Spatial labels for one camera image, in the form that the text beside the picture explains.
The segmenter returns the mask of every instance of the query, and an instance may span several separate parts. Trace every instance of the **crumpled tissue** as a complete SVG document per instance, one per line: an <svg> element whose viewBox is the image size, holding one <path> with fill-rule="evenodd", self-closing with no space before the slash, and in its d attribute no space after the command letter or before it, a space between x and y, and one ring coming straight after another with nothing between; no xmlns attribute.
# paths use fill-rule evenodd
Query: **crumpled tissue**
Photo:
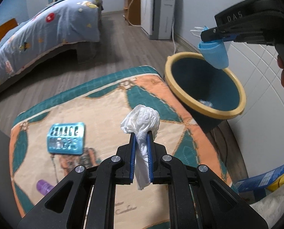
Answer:
<svg viewBox="0 0 284 229"><path fill-rule="evenodd" d="M158 111L144 105L136 106L122 121L124 133L134 133L136 137L135 178L138 189L142 190L150 184L148 172L147 132L152 131L153 138L157 136L160 125Z"/></svg>

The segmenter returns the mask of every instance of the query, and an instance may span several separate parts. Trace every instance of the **wooden headboard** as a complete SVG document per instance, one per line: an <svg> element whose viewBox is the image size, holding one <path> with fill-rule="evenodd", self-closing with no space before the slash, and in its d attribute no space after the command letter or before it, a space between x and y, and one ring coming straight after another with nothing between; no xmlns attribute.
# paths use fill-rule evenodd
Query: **wooden headboard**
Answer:
<svg viewBox="0 0 284 229"><path fill-rule="evenodd" d="M14 18L9 20L8 22L5 22L4 24L2 24L0 26L0 41L6 35L6 33L9 30L15 28L16 26L18 26L18 23L17 23L16 19L14 19Z"/></svg>

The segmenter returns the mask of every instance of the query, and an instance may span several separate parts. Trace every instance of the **purple bottle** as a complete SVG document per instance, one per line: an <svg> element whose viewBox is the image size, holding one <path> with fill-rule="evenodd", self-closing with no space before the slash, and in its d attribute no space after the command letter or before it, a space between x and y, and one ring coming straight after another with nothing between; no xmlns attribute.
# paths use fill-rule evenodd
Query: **purple bottle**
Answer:
<svg viewBox="0 0 284 229"><path fill-rule="evenodd" d="M54 188L54 186L52 186L47 181L41 179L37 182L36 188L40 194L45 196L48 192L50 192Z"/></svg>

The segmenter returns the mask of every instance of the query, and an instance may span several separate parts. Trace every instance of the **silver screw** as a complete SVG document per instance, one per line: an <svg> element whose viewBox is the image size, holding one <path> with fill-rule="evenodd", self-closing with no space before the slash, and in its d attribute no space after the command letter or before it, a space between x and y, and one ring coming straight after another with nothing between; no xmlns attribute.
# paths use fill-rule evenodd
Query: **silver screw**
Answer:
<svg viewBox="0 0 284 229"><path fill-rule="evenodd" d="M119 162L121 160L121 157L119 157L119 156L113 156L112 158L111 158L111 161L112 162Z"/></svg>
<svg viewBox="0 0 284 229"><path fill-rule="evenodd" d="M162 159L164 160L164 161L170 161L171 160L171 156L170 155L164 155L163 157L162 157Z"/></svg>
<svg viewBox="0 0 284 229"><path fill-rule="evenodd" d="M199 169L201 172L207 172L207 171L208 171L208 167L205 166L205 165L200 165L200 166L198 167L198 169Z"/></svg>
<svg viewBox="0 0 284 229"><path fill-rule="evenodd" d="M75 171L77 172L77 173L80 173L80 172L83 172L84 171L84 166L77 166L76 168L75 168Z"/></svg>

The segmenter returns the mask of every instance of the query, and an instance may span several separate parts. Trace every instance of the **gray wood floor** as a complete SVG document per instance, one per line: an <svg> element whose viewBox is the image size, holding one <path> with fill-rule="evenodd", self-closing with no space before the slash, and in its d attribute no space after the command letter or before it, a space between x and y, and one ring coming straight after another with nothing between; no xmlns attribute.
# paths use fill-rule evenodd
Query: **gray wood floor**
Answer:
<svg viewBox="0 0 284 229"><path fill-rule="evenodd" d="M128 26L121 13L103 14L101 43L97 56L78 65L75 51L62 53L35 67L29 74L0 94L0 129L10 135L16 116L62 91L110 73L140 65L154 67L161 76L167 56L173 54L169 40L148 40L141 28ZM178 52L185 51L178 46ZM228 124L220 126L228 142L228 170L234 181L247 176L240 150ZM225 155L224 140L216 141Z"/></svg>

